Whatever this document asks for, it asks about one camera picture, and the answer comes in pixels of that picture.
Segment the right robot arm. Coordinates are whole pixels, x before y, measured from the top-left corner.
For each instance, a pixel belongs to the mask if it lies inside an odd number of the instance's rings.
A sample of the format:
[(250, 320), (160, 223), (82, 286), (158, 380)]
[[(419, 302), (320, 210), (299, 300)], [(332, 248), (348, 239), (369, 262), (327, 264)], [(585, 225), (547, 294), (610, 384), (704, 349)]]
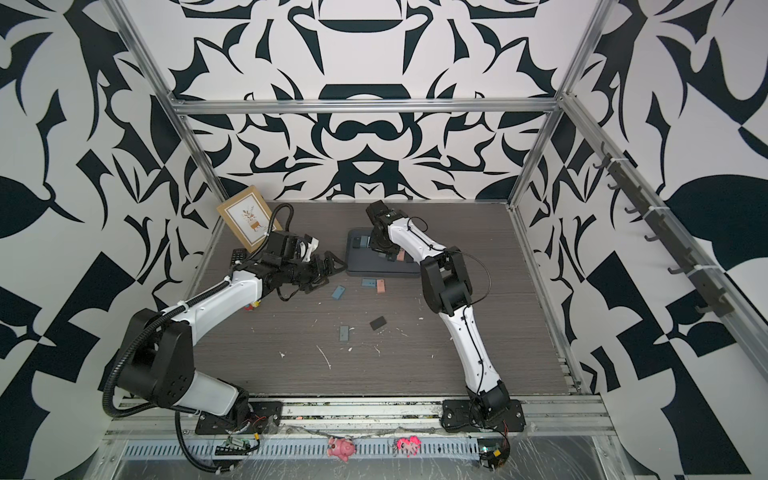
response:
[(463, 368), (469, 422), (489, 428), (510, 397), (477, 328), (473, 286), (463, 253), (431, 239), (412, 217), (382, 201), (370, 204), (366, 214), (373, 226), (373, 250), (387, 255), (404, 251), (418, 264), (423, 298), (447, 327)]

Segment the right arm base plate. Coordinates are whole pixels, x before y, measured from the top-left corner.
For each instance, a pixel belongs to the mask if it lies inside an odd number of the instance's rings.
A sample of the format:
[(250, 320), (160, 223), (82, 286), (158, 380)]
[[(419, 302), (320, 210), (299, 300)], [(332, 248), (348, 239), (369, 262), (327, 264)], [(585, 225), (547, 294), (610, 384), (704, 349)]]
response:
[(444, 400), (441, 404), (441, 427), (449, 433), (483, 430), (522, 432), (526, 419), (522, 404), (508, 399), (499, 408), (482, 407), (470, 400)]

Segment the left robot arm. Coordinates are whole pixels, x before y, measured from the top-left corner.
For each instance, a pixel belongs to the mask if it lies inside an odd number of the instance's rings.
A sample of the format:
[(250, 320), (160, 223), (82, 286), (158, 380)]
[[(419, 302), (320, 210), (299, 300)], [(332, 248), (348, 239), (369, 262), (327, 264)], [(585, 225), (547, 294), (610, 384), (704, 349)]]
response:
[(143, 309), (130, 320), (105, 381), (102, 407), (112, 418), (162, 408), (240, 425), (250, 414), (241, 387), (200, 372), (194, 348), (216, 326), (284, 286), (311, 293), (346, 270), (334, 253), (319, 254), (309, 235), (277, 231), (256, 252), (232, 261), (225, 278), (160, 312)]

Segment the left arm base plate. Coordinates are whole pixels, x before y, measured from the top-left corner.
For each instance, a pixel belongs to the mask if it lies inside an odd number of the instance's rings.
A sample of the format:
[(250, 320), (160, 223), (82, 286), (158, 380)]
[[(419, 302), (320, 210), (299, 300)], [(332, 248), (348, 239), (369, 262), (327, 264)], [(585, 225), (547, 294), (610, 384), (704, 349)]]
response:
[(203, 413), (195, 427), (197, 435), (241, 435), (265, 433), (277, 428), (282, 419), (283, 403), (280, 401), (237, 402), (223, 416)]

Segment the dark grey storage tray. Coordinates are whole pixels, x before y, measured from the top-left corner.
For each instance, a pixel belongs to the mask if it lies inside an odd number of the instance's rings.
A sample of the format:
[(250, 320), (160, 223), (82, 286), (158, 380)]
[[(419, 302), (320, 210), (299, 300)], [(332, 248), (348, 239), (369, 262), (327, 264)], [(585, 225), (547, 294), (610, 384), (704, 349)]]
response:
[(410, 278), (420, 275), (419, 265), (405, 253), (405, 261), (397, 261), (397, 253), (385, 254), (367, 248), (352, 248), (353, 237), (368, 236), (370, 240), (371, 228), (354, 228), (347, 234), (345, 262), (346, 272), (350, 276), (366, 278)]

